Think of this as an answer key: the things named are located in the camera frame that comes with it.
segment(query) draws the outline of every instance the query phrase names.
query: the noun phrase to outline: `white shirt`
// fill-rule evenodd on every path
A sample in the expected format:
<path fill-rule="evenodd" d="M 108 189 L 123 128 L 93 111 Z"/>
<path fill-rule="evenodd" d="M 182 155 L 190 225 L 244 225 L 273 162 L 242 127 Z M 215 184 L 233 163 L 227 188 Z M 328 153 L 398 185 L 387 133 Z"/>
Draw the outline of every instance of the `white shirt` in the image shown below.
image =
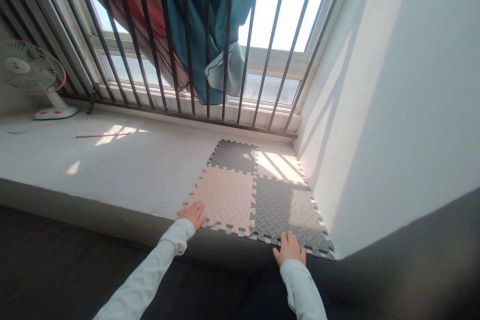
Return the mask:
<path fill-rule="evenodd" d="M 175 255 L 183 255 L 187 240 L 194 234 L 194 225 L 189 220 L 175 221 L 94 320 L 139 320 L 157 293 L 160 281 Z M 310 272 L 300 261 L 285 261 L 280 274 L 288 292 L 288 305 L 297 319 L 327 319 L 319 291 Z"/>

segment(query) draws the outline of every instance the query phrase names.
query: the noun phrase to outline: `white fan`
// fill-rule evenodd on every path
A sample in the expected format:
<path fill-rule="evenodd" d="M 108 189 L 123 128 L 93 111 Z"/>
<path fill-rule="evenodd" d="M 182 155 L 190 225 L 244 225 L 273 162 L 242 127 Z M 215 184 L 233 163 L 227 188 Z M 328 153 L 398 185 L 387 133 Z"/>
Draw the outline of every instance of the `white fan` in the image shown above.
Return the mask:
<path fill-rule="evenodd" d="M 66 79 L 64 68 L 48 52 L 24 41 L 0 41 L 0 84 L 25 95 L 46 95 L 53 106 L 38 111 L 34 119 L 65 119 L 79 112 L 57 94 Z"/>

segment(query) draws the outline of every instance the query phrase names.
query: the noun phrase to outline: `fan base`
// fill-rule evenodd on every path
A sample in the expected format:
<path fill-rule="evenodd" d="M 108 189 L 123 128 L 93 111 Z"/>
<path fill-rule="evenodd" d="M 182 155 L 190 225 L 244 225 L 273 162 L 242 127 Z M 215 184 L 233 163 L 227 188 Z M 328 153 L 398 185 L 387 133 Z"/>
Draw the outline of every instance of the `fan base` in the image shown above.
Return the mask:
<path fill-rule="evenodd" d="M 73 106 L 68 106 L 63 109 L 49 107 L 44 110 L 37 111 L 33 118 L 35 120 L 59 120 L 72 117 L 78 112 L 79 110 Z"/>

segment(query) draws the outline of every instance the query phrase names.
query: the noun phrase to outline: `puzzle mat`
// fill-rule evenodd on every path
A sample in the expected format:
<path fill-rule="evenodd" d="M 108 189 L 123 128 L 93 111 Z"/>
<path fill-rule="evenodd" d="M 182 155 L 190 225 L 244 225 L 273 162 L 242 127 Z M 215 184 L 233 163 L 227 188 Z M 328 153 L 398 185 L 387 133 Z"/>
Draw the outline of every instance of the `puzzle mat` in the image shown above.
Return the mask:
<path fill-rule="evenodd" d="M 334 244 L 322 223 L 297 156 L 288 150 L 222 139 L 184 204 L 202 200 L 214 230 L 280 245 L 292 230 L 316 257 L 334 260 Z"/>

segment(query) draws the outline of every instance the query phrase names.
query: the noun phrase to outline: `blue curtain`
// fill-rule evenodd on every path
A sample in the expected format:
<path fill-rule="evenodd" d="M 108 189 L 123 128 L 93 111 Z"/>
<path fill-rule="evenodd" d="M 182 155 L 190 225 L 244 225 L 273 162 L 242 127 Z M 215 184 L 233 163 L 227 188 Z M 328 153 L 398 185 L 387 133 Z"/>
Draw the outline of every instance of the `blue curtain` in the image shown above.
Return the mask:
<path fill-rule="evenodd" d="M 244 57 L 238 44 L 239 27 L 249 15 L 254 0 L 232 0 L 227 94 L 240 95 Z M 167 0 L 168 17 L 175 51 L 188 70 L 187 39 L 184 27 L 183 0 Z M 189 31 L 193 85 L 202 105 L 207 104 L 207 86 L 210 84 L 210 104 L 222 103 L 223 57 L 227 35 L 228 0 L 210 0 L 209 4 L 210 62 L 206 64 L 205 0 L 188 0 Z"/>

